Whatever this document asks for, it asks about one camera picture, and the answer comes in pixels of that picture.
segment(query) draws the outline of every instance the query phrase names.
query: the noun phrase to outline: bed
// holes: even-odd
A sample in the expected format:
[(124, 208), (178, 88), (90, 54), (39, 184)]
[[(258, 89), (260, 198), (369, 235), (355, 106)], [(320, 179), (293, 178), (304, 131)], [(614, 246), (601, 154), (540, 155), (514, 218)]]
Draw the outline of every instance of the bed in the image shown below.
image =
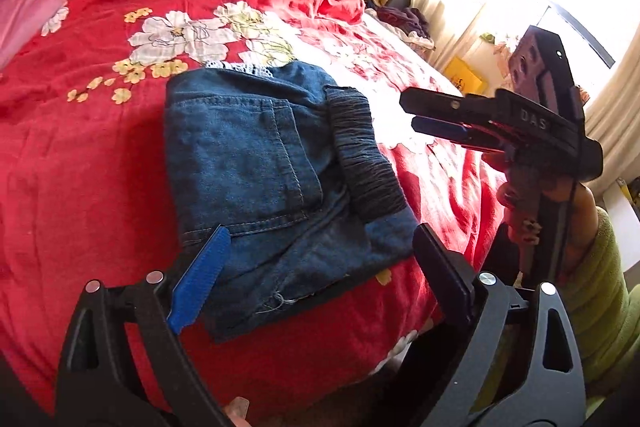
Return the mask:
[[(483, 263), (502, 219), (500, 174), (476, 153), (411, 130), (398, 105), (403, 89), (456, 90), (364, 14), (361, 1), (68, 0), (63, 8), (0, 76), (0, 349), (45, 409), (86, 281), (129, 284), (168, 267), (180, 250), (164, 168), (164, 86), (206, 56), (276, 67), (301, 60), (356, 87), (417, 219), (475, 269)], [(230, 26), (258, 20), (268, 29), (192, 47), (165, 40), (144, 48), (161, 39), (157, 32), (133, 38), (153, 33), (150, 18), (185, 31), (206, 26), (212, 12)], [(180, 339), (213, 396), (246, 397), (258, 421), (363, 380), (437, 320), (408, 259), (226, 343), (212, 343), (201, 325)], [(139, 334), (129, 333), (145, 388), (162, 404)]]

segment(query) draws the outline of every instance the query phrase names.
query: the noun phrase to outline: mattress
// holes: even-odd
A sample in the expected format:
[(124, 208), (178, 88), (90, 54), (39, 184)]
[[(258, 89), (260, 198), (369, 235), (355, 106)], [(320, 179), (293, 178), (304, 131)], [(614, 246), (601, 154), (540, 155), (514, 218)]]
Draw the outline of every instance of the mattress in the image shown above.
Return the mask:
[[(215, 42), (174, 38), (194, 28)], [(302, 60), (356, 87), (417, 219), (475, 269), (489, 250), (501, 175), (477, 153), (412, 131), (398, 105), (403, 89), (457, 91), (365, 15), (361, 0), (69, 0), (3, 70), (0, 90), (0, 349), (47, 410), (86, 281), (134, 283), (180, 250), (164, 169), (164, 84), (207, 54), (273, 67)], [(408, 259), (232, 341), (214, 344), (198, 324), (180, 340), (213, 396), (246, 397), (255, 422), (363, 380), (438, 316)], [(135, 329), (130, 341), (162, 404)]]

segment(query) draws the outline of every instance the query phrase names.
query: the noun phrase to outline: yellow box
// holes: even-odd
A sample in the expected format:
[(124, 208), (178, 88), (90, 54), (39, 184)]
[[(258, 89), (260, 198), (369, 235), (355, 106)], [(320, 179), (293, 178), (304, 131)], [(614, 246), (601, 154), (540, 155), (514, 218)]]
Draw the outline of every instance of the yellow box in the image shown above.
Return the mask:
[(444, 70), (451, 84), (456, 86), (462, 94), (481, 94), (486, 87), (486, 82), (475, 74), (466, 62), (458, 57), (453, 57)]

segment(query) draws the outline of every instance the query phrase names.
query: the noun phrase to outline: blue gripper pad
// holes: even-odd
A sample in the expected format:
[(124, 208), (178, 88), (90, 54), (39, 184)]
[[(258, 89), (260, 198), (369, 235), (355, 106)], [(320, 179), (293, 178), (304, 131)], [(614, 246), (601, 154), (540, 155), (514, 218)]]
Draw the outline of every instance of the blue gripper pad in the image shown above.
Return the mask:
[(198, 318), (230, 253), (231, 235), (217, 227), (174, 287), (166, 321), (176, 335)]

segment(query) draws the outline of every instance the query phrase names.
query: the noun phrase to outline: jeans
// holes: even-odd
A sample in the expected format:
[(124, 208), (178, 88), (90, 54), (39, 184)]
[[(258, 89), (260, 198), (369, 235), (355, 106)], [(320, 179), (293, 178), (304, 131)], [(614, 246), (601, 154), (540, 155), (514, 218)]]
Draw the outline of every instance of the jeans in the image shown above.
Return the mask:
[(231, 255), (201, 320), (229, 340), (412, 255), (417, 221), (369, 105), (321, 68), (187, 71), (167, 84), (166, 163), (185, 253), (217, 224)]

